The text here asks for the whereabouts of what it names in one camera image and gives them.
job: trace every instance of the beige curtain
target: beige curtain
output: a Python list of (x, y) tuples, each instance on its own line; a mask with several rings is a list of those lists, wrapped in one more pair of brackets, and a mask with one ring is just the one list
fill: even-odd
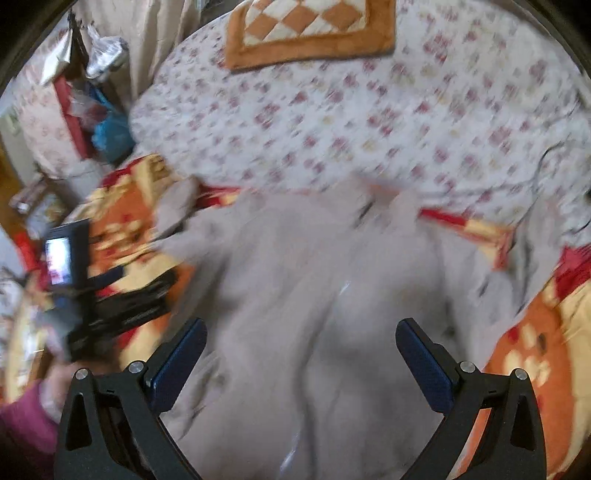
[[(199, 27), (196, 0), (79, 0), (74, 6), (83, 27), (94, 22), (99, 34), (129, 43), (129, 65), (112, 76), (124, 105), (147, 89), (171, 50)], [(83, 28), (90, 51), (90, 38)]]

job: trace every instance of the silver bolt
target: silver bolt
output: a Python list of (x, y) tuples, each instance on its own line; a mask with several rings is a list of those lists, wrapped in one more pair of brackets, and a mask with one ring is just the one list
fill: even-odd
[(526, 380), (527, 379), (527, 372), (525, 370), (523, 370), (522, 368), (516, 368), (515, 369), (515, 376), (517, 378), (519, 378), (520, 380)]
[(465, 362), (464, 361), (464, 362), (460, 363), (460, 368), (462, 369), (463, 372), (466, 372), (467, 374), (472, 374), (476, 370), (476, 365), (474, 365), (472, 362)]
[(129, 371), (133, 374), (138, 374), (140, 373), (142, 370), (144, 369), (144, 363), (143, 362), (132, 362), (129, 365)]
[(76, 378), (78, 380), (82, 380), (84, 378), (88, 377), (88, 370), (86, 368), (80, 368), (77, 372), (76, 372)]

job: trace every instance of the blue plastic bag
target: blue plastic bag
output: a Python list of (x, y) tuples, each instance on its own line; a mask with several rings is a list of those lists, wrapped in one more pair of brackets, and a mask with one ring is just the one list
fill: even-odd
[(117, 166), (135, 146), (127, 117), (118, 112), (99, 89), (93, 88), (92, 93), (96, 100), (109, 111), (107, 118), (96, 126), (95, 133), (92, 135), (92, 144), (103, 154), (107, 162)]

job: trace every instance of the checkered pillow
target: checkered pillow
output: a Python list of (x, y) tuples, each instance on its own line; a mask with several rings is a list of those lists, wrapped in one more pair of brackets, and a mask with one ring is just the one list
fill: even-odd
[(254, 0), (234, 9), (226, 66), (344, 58), (394, 47), (395, 0)]

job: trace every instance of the purple sleeve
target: purple sleeve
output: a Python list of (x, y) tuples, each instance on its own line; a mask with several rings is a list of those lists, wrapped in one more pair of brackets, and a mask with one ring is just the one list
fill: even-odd
[(57, 424), (46, 415), (41, 406), (40, 384), (41, 382), (36, 382), (16, 402), (0, 408), (0, 421), (12, 441), (43, 473), (43, 477), (52, 478)]

